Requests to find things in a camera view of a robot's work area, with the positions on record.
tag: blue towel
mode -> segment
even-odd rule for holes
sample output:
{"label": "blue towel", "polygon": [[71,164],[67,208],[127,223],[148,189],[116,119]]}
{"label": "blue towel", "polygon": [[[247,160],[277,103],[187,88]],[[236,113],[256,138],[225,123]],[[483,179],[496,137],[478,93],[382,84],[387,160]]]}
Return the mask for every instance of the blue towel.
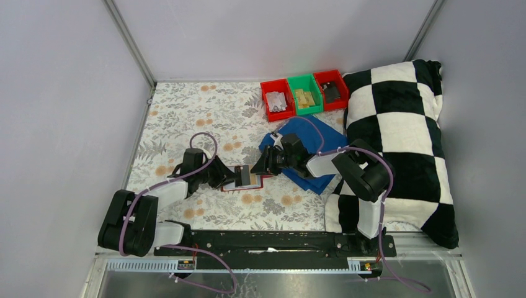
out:
{"label": "blue towel", "polygon": [[[311,115],[307,115],[304,117],[312,121],[312,123],[314,123],[314,125],[319,129],[319,131],[323,135],[323,138],[325,139],[325,144],[321,149],[322,152],[333,150],[338,147],[344,147],[347,145],[347,138],[341,133],[334,130],[332,127],[328,126],[327,124],[321,122],[320,120]],[[285,126],[278,130],[278,132],[282,135],[286,135],[288,133],[296,133],[296,135],[300,138],[301,142],[303,143],[303,146],[307,148],[307,151],[309,151],[309,153],[316,153],[316,150],[321,145],[321,139],[318,133],[305,120],[291,119],[290,121],[288,121],[287,124],[285,124]],[[274,140],[270,137],[270,133],[268,133],[263,138],[263,141],[261,141],[261,144],[259,145],[259,150],[263,151],[266,145],[273,144]],[[334,177],[334,175],[327,175],[314,179],[303,179],[300,178],[292,169],[284,169],[283,174],[289,177],[303,190],[306,191],[307,189],[310,189],[317,194],[321,194]]]}

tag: floral fabric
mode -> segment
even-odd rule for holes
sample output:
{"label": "floral fabric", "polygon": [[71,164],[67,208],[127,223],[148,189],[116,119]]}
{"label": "floral fabric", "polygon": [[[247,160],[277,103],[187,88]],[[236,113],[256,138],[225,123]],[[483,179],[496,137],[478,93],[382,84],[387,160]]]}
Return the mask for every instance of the floral fabric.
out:
{"label": "floral fabric", "polygon": [[[315,115],[338,132],[343,110]],[[127,189],[163,181],[182,161],[190,137],[212,134],[218,155],[227,166],[253,164],[263,136],[281,121],[268,122],[259,83],[158,83],[131,169]],[[205,136],[194,147],[213,152]],[[324,230],[324,206],[338,184],[337,175],[319,196],[304,191],[284,175],[263,180],[262,189],[221,192],[201,185],[188,199],[159,211],[160,220],[178,220],[194,229]],[[390,230],[416,230],[390,223]]]}

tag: small box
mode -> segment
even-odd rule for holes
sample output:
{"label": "small box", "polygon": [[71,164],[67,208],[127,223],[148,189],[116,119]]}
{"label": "small box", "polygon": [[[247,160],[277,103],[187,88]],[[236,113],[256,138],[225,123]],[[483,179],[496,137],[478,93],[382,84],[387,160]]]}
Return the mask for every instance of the small box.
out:
{"label": "small box", "polygon": [[[345,109],[347,107],[347,103],[349,101],[349,90],[347,89],[342,75],[338,70],[322,71],[320,73],[314,73],[313,76],[316,79],[316,82],[319,84],[319,89],[323,97],[324,111]],[[340,94],[340,98],[334,100],[333,102],[327,102],[326,95],[323,92],[323,85],[330,82],[334,82],[336,88],[338,89],[338,93]]]}
{"label": "small box", "polygon": [[[321,97],[321,91],[319,90],[319,86],[312,74],[293,76],[287,78],[287,81],[296,103],[296,115],[310,115],[323,112],[323,98]],[[309,91],[312,95],[315,106],[299,109],[298,99],[295,94],[295,90],[297,89],[302,89],[304,92]]]}
{"label": "small box", "polygon": [[[263,101],[265,102],[265,108],[267,110],[267,117],[269,118],[269,122],[283,120],[283,119],[290,118],[292,116],[296,116],[296,104],[295,104],[294,97],[292,96],[290,87],[288,86],[288,82],[286,79],[277,79],[275,81],[261,82],[260,86],[261,86],[261,93],[262,93]],[[281,112],[271,112],[270,111],[269,103],[267,102],[267,93],[274,92],[274,91],[285,94],[287,108],[284,111],[281,111]]]}

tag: white wall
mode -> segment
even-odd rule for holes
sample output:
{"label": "white wall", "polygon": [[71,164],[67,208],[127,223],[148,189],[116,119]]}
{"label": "white wall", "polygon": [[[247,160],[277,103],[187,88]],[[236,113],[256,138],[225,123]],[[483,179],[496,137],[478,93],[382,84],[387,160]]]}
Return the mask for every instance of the white wall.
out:
{"label": "white wall", "polygon": [[77,297],[148,87],[102,1],[1,1],[0,40],[0,297]]}
{"label": "white wall", "polygon": [[523,297],[526,2],[449,0],[417,54],[443,63],[440,125],[477,297]]}
{"label": "white wall", "polygon": [[157,80],[268,79],[400,62],[433,0],[117,0]]}

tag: black and white pillow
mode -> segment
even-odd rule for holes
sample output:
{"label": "black and white pillow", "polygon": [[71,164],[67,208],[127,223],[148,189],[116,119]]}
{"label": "black and white pillow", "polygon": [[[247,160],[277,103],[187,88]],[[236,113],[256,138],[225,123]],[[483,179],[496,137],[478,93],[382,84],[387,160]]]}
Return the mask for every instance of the black and white pillow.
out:
{"label": "black and white pillow", "polygon": [[[440,63],[415,60],[345,74],[350,99],[344,126],[348,142],[361,138],[396,171],[385,204],[385,221],[419,227],[446,248],[458,246],[441,133]],[[327,232],[351,232],[358,199],[341,181],[328,198]]]}

